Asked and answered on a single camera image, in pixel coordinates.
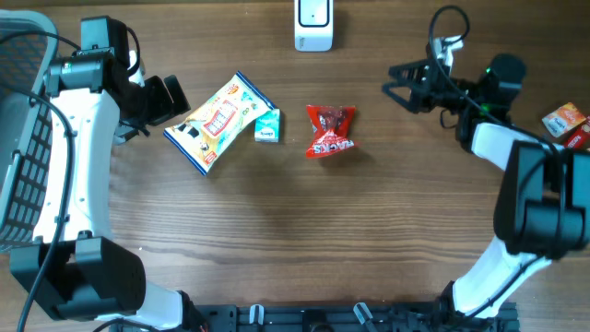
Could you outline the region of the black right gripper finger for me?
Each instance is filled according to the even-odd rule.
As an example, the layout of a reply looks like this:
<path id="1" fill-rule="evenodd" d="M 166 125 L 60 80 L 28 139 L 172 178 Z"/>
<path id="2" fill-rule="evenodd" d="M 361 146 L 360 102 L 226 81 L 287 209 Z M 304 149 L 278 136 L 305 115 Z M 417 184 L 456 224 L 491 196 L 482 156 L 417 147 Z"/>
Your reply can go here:
<path id="1" fill-rule="evenodd" d="M 422 82 L 428 76 L 430 64 L 429 59 L 423 59 L 408 64 L 394 65 L 389 68 L 388 75 L 405 81 Z"/>
<path id="2" fill-rule="evenodd" d="M 399 94 L 395 93 L 395 89 L 401 88 L 409 88 L 410 95 L 408 99 L 404 99 Z M 384 83 L 382 86 L 382 92 L 397 102 L 400 106 L 411 113 L 419 113 L 421 98 L 420 95 L 414 95 L 415 91 L 420 91 L 420 84 L 414 82 L 392 81 Z"/>

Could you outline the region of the red candy bag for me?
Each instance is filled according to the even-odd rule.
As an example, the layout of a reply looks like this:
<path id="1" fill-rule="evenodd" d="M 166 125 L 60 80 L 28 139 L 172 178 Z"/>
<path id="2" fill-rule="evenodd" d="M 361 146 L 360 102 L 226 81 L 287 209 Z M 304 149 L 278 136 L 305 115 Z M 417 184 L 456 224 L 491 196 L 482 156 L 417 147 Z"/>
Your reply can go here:
<path id="1" fill-rule="evenodd" d="M 305 152 L 308 159 L 323 158 L 354 148 L 348 130 L 357 108 L 355 106 L 307 105 L 313 127 L 313 142 Z"/>

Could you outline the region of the small teal box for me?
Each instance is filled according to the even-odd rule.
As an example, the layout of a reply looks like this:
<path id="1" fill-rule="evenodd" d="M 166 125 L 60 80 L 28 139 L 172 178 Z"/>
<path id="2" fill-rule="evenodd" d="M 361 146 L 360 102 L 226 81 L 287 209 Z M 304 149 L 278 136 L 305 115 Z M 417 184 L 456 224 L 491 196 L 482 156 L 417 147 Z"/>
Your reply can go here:
<path id="1" fill-rule="evenodd" d="M 280 110 L 268 111 L 255 120 L 254 140 L 277 143 L 280 139 Z"/>

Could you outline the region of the red chocolate wafer bar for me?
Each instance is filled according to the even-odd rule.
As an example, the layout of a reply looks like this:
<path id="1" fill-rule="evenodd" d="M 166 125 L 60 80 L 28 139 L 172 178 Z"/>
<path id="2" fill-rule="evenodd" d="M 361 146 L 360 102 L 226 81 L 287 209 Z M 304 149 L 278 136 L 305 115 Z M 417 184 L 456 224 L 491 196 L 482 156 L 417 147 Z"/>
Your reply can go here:
<path id="1" fill-rule="evenodd" d="M 590 117 L 587 116 L 565 141 L 563 146 L 565 148 L 581 148 L 586 141 L 589 140 L 590 132 Z"/>

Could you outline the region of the blue yellow snack bag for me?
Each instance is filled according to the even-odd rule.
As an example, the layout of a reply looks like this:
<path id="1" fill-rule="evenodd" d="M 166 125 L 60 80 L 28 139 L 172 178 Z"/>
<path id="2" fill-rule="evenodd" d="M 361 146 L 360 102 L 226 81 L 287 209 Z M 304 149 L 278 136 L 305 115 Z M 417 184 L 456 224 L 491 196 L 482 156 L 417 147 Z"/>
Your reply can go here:
<path id="1" fill-rule="evenodd" d="M 164 136 L 206 175 L 236 136 L 275 104 L 238 71 L 212 97 Z"/>

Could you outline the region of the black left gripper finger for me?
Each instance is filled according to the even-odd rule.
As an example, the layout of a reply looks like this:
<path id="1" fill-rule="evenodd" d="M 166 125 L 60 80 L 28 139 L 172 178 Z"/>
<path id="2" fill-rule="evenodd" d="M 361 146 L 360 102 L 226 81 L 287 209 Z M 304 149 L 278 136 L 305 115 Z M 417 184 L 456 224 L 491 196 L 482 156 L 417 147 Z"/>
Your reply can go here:
<path id="1" fill-rule="evenodd" d="M 183 88 L 175 75 L 164 78 L 164 83 L 171 96 L 172 113 L 179 115 L 191 109 L 191 106 L 183 92 Z"/>
<path id="2" fill-rule="evenodd" d="M 148 125 L 160 125 L 172 118 L 173 99 L 169 85 L 173 79 L 174 75 L 170 75 L 164 79 L 153 76 L 146 81 L 146 123 Z"/>

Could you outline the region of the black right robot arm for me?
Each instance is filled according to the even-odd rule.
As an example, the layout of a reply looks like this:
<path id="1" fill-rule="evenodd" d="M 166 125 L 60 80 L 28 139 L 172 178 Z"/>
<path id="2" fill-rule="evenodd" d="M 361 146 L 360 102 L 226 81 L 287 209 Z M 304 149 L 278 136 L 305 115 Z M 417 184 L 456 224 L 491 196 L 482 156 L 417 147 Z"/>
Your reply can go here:
<path id="1" fill-rule="evenodd" d="M 443 108 L 457 115 L 455 138 L 503 171 L 494 236 L 476 264 L 439 300 L 438 322 L 473 326 L 498 316 L 529 277 L 589 244 L 589 155 L 560 148 L 511 123 L 525 64 L 496 55 L 476 82 L 450 76 L 448 56 L 394 65 L 383 92 L 412 113 Z"/>

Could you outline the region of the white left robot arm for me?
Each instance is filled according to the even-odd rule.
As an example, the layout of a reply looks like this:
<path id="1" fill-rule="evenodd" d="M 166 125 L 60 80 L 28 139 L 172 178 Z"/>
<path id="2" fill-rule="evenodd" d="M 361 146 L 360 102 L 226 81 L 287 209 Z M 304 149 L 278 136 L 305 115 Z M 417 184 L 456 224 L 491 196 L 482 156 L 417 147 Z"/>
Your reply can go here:
<path id="1" fill-rule="evenodd" d="M 134 31 L 107 16 L 84 18 L 73 54 L 52 60 L 31 100 L 53 116 L 48 183 L 32 242 L 10 271 L 55 321 L 100 328 L 206 331 L 189 296 L 147 280 L 141 259 L 112 239 L 112 145 L 145 134 L 190 105 L 176 77 L 143 78 Z"/>

